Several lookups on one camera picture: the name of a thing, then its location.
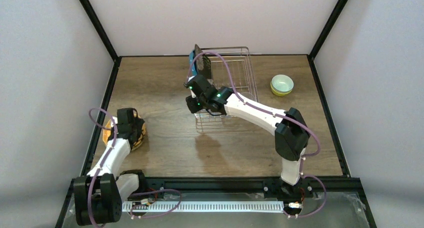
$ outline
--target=white perforated rail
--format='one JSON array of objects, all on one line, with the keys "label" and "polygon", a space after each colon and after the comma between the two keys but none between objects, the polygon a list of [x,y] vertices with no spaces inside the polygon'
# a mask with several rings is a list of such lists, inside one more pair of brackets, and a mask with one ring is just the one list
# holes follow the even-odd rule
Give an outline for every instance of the white perforated rail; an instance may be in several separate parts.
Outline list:
[{"label": "white perforated rail", "polygon": [[[147,206],[139,206],[133,212],[167,212],[172,209],[177,201],[157,201]],[[122,204],[123,212],[130,212],[132,201]],[[282,213],[282,201],[182,201],[173,212],[260,212]]]}]

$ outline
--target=cable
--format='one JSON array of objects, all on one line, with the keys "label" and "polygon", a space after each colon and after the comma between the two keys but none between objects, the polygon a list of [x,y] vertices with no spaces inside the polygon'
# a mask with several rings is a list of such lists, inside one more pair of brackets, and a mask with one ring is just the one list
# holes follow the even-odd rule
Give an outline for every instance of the cable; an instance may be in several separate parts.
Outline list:
[{"label": "cable", "polygon": [[221,114],[213,114],[209,109],[205,109],[209,115],[213,116],[213,117],[219,117]]},{"label": "cable", "polygon": [[88,116],[90,117],[91,121],[98,127],[105,129],[105,130],[109,130],[111,131],[112,128],[106,128],[103,125],[97,123],[94,118],[92,117],[92,111],[93,110],[98,110],[100,112],[103,112],[107,117],[110,118],[110,120],[112,121],[113,124],[113,140],[112,140],[112,145],[111,147],[106,151],[106,154],[103,156],[103,159],[101,159],[100,161],[100,168],[97,168],[97,170],[95,171],[93,177],[91,178],[91,182],[90,185],[88,187],[88,197],[87,197],[87,208],[88,208],[88,217],[90,218],[91,224],[96,227],[96,228],[102,228],[104,227],[106,224],[102,224],[101,226],[99,226],[96,221],[94,220],[94,215],[93,215],[93,207],[92,207],[92,194],[93,194],[93,188],[94,188],[94,183],[95,180],[97,178],[97,176],[100,173],[101,168],[103,167],[103,164],[106,162],[106,159],[108,158],[109,154],[111,153],[112,149],[115,147],[115,143],[117,142],[117,134],[118,134],[118,128],[117,128],[117,124],[115,122],[114,117],[107,112],[106,110],[102,109],[102,108],[91,108],[88,111]]},{"label": "cable", "polygon": [[310,134],[310,136],[312,136],[312,138],[315,140],[315,142],[316,142],[316,145],[317,145],[317,149],[316,149],[316,151],[315,152],[313,152],[313,153],[308,153],[308,154],[303,154],[302,156],[301,156],[301,158],[300,158],[300,166],[299,166],[299,172],[300,172],[300,176],[304,179],[304,178],[307,178],[307,177],[311,177],[311,178],[313,178],[313,179],[315,179],[315,180],[317,180],[318,182],[319,182],[319,184],[322,186],[322,189],[324,190],[324,201],[322,202],[322,204],[321,204],[321,206],[319,207],[319,208],[317,208],[316,210],[314,210],[314,211],[312,211],[311,213],[308,213],[308,214],[305,214],[305,215],[297,215],[296,214],[296,218],[304,218],[304,217],[309,217],[309,216],[312,216],[312,215],[314,215],[314,214],[316,214],[317,212],[319,212],[323,207],[324,207],[324,205],[326,204],[326,202],[327,202],[327,190],[326,190],[326,187],[324,186],[324,184],[323,184],[323,182],[318,178],[318,177],[316,177],[316,176],[314,176],[314,175],[304,175],[304,173],[303,173],[303,162],[304,162],[304,160],[305,160],[305,157],[311,157],[311,156],[316,156],[318,153],[320,153],[320,151],[321,151],[321,143],[320,143],[320,140],[318,139],[318,137],[317,137],[317,135],[315,135],[315,133],[311,130],[311,129],[309,129],[306,125],[304,125],[304,124],[302,124],[302,123],[300,123],[299,121],[297,121],[297,120],[295,120],[295,119],[292,119],[292,118],[290,118],[290,117],[287,117],[287,116],[285,116],[285,115],[282,115],[282,114],[274,114],[274,113],[272,113],[271,111],[268,111],[268,110],[266,110],[266,109],[263,109],[263,108],[260,108],[260,107],[257,107],[256,105],[254,105],[254,104],[250,104],[248,101],[244,101],[243,100],[243,98],[240,96],[240,94],[236,91],[236,86],[234,85],[234,82],[233,82],[233,77],[231,76],[231,71],[230,71],[230,68],[229,68],[229,66],[228,66],[228,63],[227,63],[227,61],[220,55],[220,54],[218,54],[217,52],[214,52],[214,51],[207,51],[207,52],[201,52],[201,53],[199,53],[198,55],[196,55],[196,57],[194,57],[194,59],[192,60],[192,62],[190,63],[190,67],[188,68],[188,74],[187,74],[187,81],[186,82],[188,82],[189,81],[189,78],[190,78],[190,72],[191,72],[191,70],[192,70],[192,67],[193,67],[193,65],[194,65],[194,63],[197,61],[197,59],[199,59],[199,57],[200,56],[202,56],[202,55],[207,55],[207,54],[212,54],[212,55],[215,55],[215,56],[217,56],[218,58],[220,58],[221,59],[221,61],[224,63],[224,65],[225,65],[225,68],[226,68],[226,71],[227,71],[227,73],[228,73],[228,78],[229,78],[229,82],[230,82],[230,84],[231,84],[231,88],[232,88],[232,90],[233,90],[233,92],[234,92],[234,94],[235,94],[235,96],[241,101],[241,102],[243,102],[245,105],[248,105],[248,106],[250,106],[250,107],[252,107],[252,108],[254,108],[254,109],[256,109],[256,110],[258,110],[258,111],[260,111],[260,112],[263,112],[263,113],[266,113],[266,114],[269,114],[269,115],[273,115],[273,116],[276,116],[276,117],[279,117],[279,118],[282,118],[282,119],[284,119],[284,120],[287,120],[287,121],[289,121],[289,122],[292,122],[293,124],[295,124],[295,125],[298,125],[300,128],[302,128],[302,129],[304,129],[307,133],[309,133]]},{"label": "cable", "polygon": [[[164,215],[167,215],[171,212],[173,212],[174,210],[176,210],[178,208],[178,206],[181,204],[181,202],[183,201],[183,194],[181,194],[181,192],[179,190],[176,189],[161,189],[161,190],[155,190],[155,191],[149,191],[149,192],[143,192],[143,193],[134,193],[131,194],[130,196],[146,196],[146,195],[152,195],[152,194],[157,194],[157,193],[162,193],[162,192],[175,192],[179,194],[179,201],[178,203],[170,210],[168,210],[165,213],[162,214],[156,214],[156,215],[149,215],[149,216],[139,216],[138,218],[142,219],[142,218],[155,218],[155,217],[162,217]],[[134,217],[136,217],[136,215],[133,214],[133,210],[137,207],[142,206],[141,204],[138,205],[134,205],[133,207],[131,207],[131,209],[129,210],[129,214],[131,215],[131,219],[134,219]]]},{"label": "cable", "polygon": [[[186,82],[188,82],[189,81],[189,78],[190,78],[190,72],[192,71],[192,66],[194,65],[194,63],[197,61],[197,59],[199,59],[199,57],[200,56],[202,56],[202,55],[207,55],[207,54],[212,54],[212,55],[215,55],[215,56],[217,56],[217,57],[219,57],[221,60],[222,60],[222,62],[224,63],[224,65],[225,65],[225,68],[226,68],[226,70],[227,70],[227,73],[228,73],[228,78],[229,78],[229,82],[230,82],[230,84],[231,84],[231,88],[232,88],[232,90],[234,91],[234,94],[235,94],[235,96],[241,101],[241,102],[243,102],[245,105],[248,105],[248,106],[250,106],[250,107],[252,107],[252,108],[254,108],[254,109],[256,109],[256,110],[258,110],[258,111],[260,111],[260,112],[263,112],[263,113],[266,113],[266,114],[269,114],[269,115],[273,115],[274,116],[274,114],[271,112],[271,111],[268,111],[268,110],[266,110],[266,109],[262,109],[262,108],[260,108],[260,107],[257,107],[256,105],[254,105],[254,104],[251,104],[251,103],[249,103],[249,102],[245,102],[244,100],[243,100],[243,98],[240,96],[240,94],[236,91],[236,86],[234,85],[234,82],[233,82],[233,77],[231,76],[231,71],[230,71],[230,68],[228,67],[228,63],[227,63],[227,61],[220,55],[220,54],[218,54],[218,53],[216,53],[216,52],[214,52],[214,51],[207,51],[207,52],[201,52],[201,53],[199,53],[198,55],[196,55],[196,57],[194,57],[194,59],[193,59],[193,61],[191,62],[191,64],[190,64],[190,67],[188,68],[188,74],[187,74],[187,81]],[[310,136],[312,136],[313,137],[313,139],[316,141],[316,144],[317,144],[317,149],[316,149],[316,151],[315,152],[313,152],[313,153],[309,153],[309,154],[304,154],[303,156],[304,157],[311,157],[311,156],[315,156],[315,155],[317,155],[318,153],[320,153],[320,151],[321,151],[321,144],[320,144],[320,141],[319,141],[319,139],[318,139],[318,137],[315,135],[315,133],[311,130],[311,129],[309,129],[306,125],[304,125],[304,124],[302,124],[302,123],[300,123],[299,121],[297,121],[297,120],[295,120],[295,119],[292,119],[292,118],[290,118],[290,117],[287,117],[287,116],[285,116],[285,115],[282,115],[282,114],[275,114],[275,116],[276,117],[279,117],[279,118],[282,118],[282,119],[284,119],[284,120],[287,120],[287,121],[289,121],[289,122],[292,122],[292,123],[294,123],[294,124],[296,124],[296,125],[298,125],[300,128],[302,128],[302,129],[304,129],[307,133],[309,133],[310,134]]]}]

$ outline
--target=wood grain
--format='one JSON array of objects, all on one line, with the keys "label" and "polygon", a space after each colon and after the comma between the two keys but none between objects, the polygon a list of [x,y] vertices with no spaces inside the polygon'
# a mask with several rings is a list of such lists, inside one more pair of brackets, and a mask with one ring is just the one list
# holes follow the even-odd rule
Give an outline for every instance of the wood grain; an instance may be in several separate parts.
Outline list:
[{"label": "wood grain", "polygon": [[[252,56],[259,101],[267,106],[298,109],[317,134],[321,153],[308,157],[306,174],[341,175],[335,147],[306,56]],[[122,59],[108,111],[133,107],[147,124],[144,144],[124,160],[121,171],[142,169],[158,177],[279,176],[281,158],[274,137],[240,118],[198,123],[189,112],[184,88],[187,57],[126,57]],[[294,81],[284,97],[272,94],[270,81],[285,74]],[[317,148],[311,138],[307,153]],[[94,164],[105,150],[100,140]]]}]

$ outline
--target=yellow bowl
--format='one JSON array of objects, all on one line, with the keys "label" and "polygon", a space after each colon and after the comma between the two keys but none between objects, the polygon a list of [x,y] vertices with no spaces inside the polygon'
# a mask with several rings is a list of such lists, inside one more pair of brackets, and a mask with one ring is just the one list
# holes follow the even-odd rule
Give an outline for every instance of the yellow bowl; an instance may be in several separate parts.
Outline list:
[{"label": "yellow bowl", "polygon": [[284,74],[278,74],[271,80],[271,91],[274,95],[279,97],[292,92],[294,86],[293,80]]}]

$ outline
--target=metal wire rack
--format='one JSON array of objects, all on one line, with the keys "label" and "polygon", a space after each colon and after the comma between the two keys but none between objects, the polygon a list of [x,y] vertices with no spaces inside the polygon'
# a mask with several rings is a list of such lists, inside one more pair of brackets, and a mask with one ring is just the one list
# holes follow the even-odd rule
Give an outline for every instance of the metal wire rack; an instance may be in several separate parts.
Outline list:
[{"label": "metal wire rack", "polygon": [[[202,50],[204,52],[214,51],[220,54],[228,64],[237,92],[241,93],[246,98],[259,102],[249,48],[246,46],[234,46],[202,48]],[[207,57],[211,61],[213,85],[217,89],[223,86],[231,88],[230,79],[224,62],[214,55],[208,55]],[[203,126],[208,123],[217,123],[220,122],[222,118],[232,117],[230,115],[213,115],[210,115],[206,110],[195,113],[196,125]]]}]

